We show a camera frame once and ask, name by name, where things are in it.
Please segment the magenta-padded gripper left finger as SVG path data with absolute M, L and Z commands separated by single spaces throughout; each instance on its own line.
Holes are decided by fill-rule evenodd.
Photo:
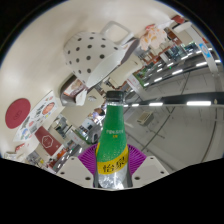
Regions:
M 71 156 L 57 175 L 84 188 L 94 188 L 94 175 L 96 173 L 95 150 L 92 145 L 79 156 Z

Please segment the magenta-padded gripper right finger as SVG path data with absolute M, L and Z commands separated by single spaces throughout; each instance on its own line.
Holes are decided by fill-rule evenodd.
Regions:
M 132 145 L 128 149 L 128 188 L 140 188 L 168 175 L 168 171 L 155 156 L 146 156 Z

